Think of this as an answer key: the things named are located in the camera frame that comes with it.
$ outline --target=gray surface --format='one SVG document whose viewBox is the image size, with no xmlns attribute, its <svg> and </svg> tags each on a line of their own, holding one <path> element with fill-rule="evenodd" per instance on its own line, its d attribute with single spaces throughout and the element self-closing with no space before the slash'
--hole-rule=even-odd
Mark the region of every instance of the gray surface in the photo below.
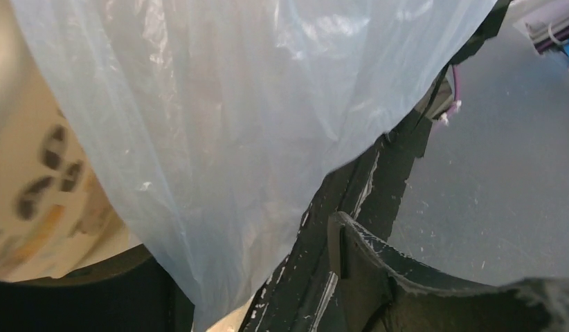
<svg viewBox="0 0 569 332">
<path fill-rule="evenodd" d="M 461 111 L 415 162 L 389 242 L 499 285 L 569 277 L 569 73 L 504 28 L 460 67 Z"/>
</svg>

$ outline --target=crumpled plastic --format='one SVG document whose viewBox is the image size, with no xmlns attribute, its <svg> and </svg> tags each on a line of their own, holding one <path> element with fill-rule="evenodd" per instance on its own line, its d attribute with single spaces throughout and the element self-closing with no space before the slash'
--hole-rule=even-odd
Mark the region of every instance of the crumpled plastic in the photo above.
<svg viewBox="0 0 569 332">
<path fill-rule="evenodd" d="M 195 304 L 196 331 L 261 287 L 324 176 L 412 109 L 494 3 L 12 0 L 111 203 Z"/>
</svg>

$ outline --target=beige container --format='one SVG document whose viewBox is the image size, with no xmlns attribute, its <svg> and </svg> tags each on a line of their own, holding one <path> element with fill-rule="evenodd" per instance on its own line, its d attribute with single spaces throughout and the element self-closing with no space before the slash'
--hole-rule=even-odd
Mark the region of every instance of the beige container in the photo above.
<svg viewBox="0 0 569 332">
<path fill-rule="evenodd" d="M 128 234 L 0 0 L 0 279 L 62 277 Z"/>
</svg>

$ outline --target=translucent plastic bag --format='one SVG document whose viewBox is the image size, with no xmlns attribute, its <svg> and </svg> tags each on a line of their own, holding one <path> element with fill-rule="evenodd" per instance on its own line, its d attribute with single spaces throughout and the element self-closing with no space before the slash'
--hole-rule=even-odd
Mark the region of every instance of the translucent plastic bag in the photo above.
<svg viewBox="0 0 569 332">
<path fill-rule="evenodd" d="M 323 177 L 411 110 L 494 2 L 12 0 L 197 331 L 262 285 Z"/>
</svg>

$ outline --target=black cable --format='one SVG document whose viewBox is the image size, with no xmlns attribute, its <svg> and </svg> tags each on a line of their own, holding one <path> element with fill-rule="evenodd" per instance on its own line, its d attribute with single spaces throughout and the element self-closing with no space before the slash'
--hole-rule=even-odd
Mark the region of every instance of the black cable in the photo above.
<svg viewBox="0 0 569 332">
<path fill-rule="evenodd" d="M 419 125 L 421 120 L 423 120 L 423 117 L 425 117 L 427 115 L 427 113 L 429 113 L 429 110 L 433 106 L 433 102 L 435 101 L 435 99 L 437 97 L 437 93 L 440 92 L 440 86 L 442 85 L 442 81 L 444 80 L 444 78 L 446 77 L 446 74 L 448 73 L 448 68 L 449 68 L 449 64 L 446 64 L 444 66 L 444 68 L 442 68 L 442 70 L 440 71 L 440 74 L 437 75 L 437 78 L 435 79 L 435 85 L 433 86 L 433 90 L 431 91 L 431 95 L 429 96 L 429 101 L 427 102 L 425 109 L 421 112 L 421 115 L 417 119 L 417 123 L 415 123 L 415 128 L 417 128 L 417 126 Z"/>
</svg>

